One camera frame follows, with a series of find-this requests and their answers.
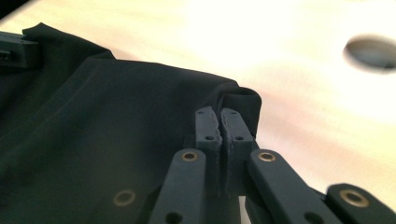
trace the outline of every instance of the black plastic part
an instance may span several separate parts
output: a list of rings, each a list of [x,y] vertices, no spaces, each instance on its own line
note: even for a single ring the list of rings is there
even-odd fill
[[[321,199],[323,202],[326,199],[326,195],[323,194],[322,192],[318,191],[317,189],[312,189],[314,193],[318,196],[319,199]]]
[[[195,112],[195,148],[206,155],[206,194],[220,195],[220,150],[219,122],[212,107]]]
[[[353,185],[330,186],[325,202],[344,223],[396,223],[396,215],[392,210],[366,190]]]
[[[246,197],[245,207],[251,224],[274,224],[270,213],[263,204],[257,204],[249,197]]]
[[[229,108],[221,111],[223,155],[225,160],[224,191],[227,195],[245,195],[245,163],[255,143],[241,115]]]
[[[239,197],[210,196],[206,198],[205,224],[240,224]]]
[[[275,223],[341,223],[278,153],[254,150],[248,169]]]
[[[203,224],[205,154],[183,149],[172,159],[149,224]]]
[[[41,66],[40,46],[23,35],[0,32],[0,66],[37,68]]]

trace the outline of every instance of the black fabric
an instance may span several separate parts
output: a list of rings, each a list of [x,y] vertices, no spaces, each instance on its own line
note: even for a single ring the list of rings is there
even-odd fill
[[[0,19],[27,2],[28,0],[0,0]]]
[[[0,70],[0,223],[144,223],[194,111],[239,111],[253,135],[260,96],[218,77],[111,52],[44,24],[40,69]],[[112,199],[133,189],[135,202]]]

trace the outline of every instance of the table surface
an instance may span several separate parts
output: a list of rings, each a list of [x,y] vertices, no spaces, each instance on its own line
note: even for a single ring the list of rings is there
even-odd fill
[[[315,189],[350,183],[396,210],[396,70],[344,51],[356,35],[395,39],[395,11],[395,1],[36,0],[0,30],[44,22],[118,59],[233,78],[262,97],[262,148]]]

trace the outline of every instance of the dark green cloth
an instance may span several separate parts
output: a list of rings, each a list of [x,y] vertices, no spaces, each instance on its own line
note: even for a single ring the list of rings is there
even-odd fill
[[[43,66],[0,73],[2,224],[144,222],[197,109],[230,107],[256,134],[260,96],[231,79],[116,60],[44,24],[23,33]],[[116,207],[123,189],[136,200]]]

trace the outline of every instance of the light wood surface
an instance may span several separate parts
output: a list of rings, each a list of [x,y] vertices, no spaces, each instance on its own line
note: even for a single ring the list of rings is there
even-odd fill
[[[355,35],[396,39],[395,11],[395,1],[37,0],[0,30],[44,22],[119,59],[233,78],[262,97],[262,148],[315,189],[347,182],[396,210],[396,70],[344,53]]]

